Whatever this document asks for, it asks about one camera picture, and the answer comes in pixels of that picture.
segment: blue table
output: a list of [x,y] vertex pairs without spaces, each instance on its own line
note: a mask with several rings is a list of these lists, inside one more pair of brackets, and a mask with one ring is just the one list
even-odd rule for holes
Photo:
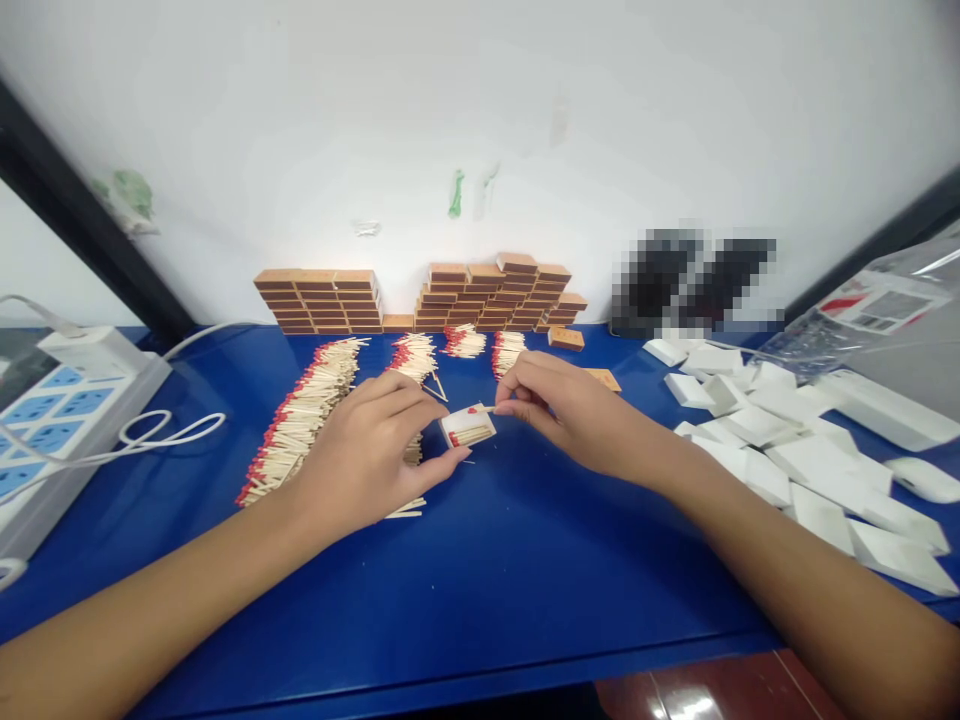
[[[582,353],[551,352],[609,368],[623,397],[664,425],[708,418],[677,406],[662,382],[667,369],[639,342],[602,326],[581,329]],[[361,352],[359,379],[382,371],[395,338],[375,337]],[[262,433],[320,341],[256,327],[187,349],[150,408],[169,408],[181,426],[225,411],[225,427],[101,469],[28,573],[0,594],[0,641],[237,512]],[[443,337],[436,342],[442,347]],[[528,334],[527,344],[546,349],[546,336]],[[493,399],[489,350],[439,363],[452,409]],[[836,413],[827,417],[879,460],[902,454]],[[496,438],[426,496],[423,517],[379,523],[323,553],[198,648],[133,717],[363,717],[782,645],[667,502],[581,469],[512,418],[495,422]],[[442,447],[429,428],[425,454]],[[924,456],[960,472],[957,443]],[[899,487],[894,495],[939,520],[960,546],[960,507]],[[942,562],[960,579],[960,556]],[[960,617],[960,601],[901,587]]]

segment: label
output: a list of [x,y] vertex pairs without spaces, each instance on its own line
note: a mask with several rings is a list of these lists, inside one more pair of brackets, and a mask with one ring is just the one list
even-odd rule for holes
[[950,300],[949,295],[926,283],[861,270],[821,300],[817,308],[841,325],[892,335]]

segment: hand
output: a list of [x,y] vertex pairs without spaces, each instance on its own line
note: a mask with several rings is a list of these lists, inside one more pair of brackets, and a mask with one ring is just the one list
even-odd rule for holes
[[520,353],[495,404],[495,415],[529,423],[584,467],[654,490],[669,486],[678,463],[705,461],[588,373],[546,353]]
[[[343,537],[382,520],[446,480],[469,448],[419,467],[404,464],[413,437],[449,411],[394,370],[366,380],[330,414],[293,482],[284,486],[314,524]],[[320,514],[325,523],[316,523]]]

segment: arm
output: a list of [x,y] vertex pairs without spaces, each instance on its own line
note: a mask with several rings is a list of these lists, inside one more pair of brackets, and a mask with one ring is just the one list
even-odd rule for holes
[[583,370],[523,353],[496,405],[587,468],[673,502],[851,717],[947,718],[960,709],[960,631]]
[[191,650],[345,535],[445,480],[458,448],[403,465],[447,410],[396,372],[331,414],[297,477],[140,572],[0,647],[0,716],[116,718]]

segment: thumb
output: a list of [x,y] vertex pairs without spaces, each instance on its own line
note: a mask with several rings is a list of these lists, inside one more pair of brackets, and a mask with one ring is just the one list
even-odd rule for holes
[[414,482],[420,488],[421,494],[453,475],[457,465],[470,457],[471,452],[473,451],[467,447],[453,448],[447,450],[438,458],[427,460],[425,463],[411,468]]
[[553,415],[535,403],[528,403],[523,400],[504,400],[497,404],[493,414],[513,415],[523,420],[558,447],[563,441],[563,428],[557,424]]

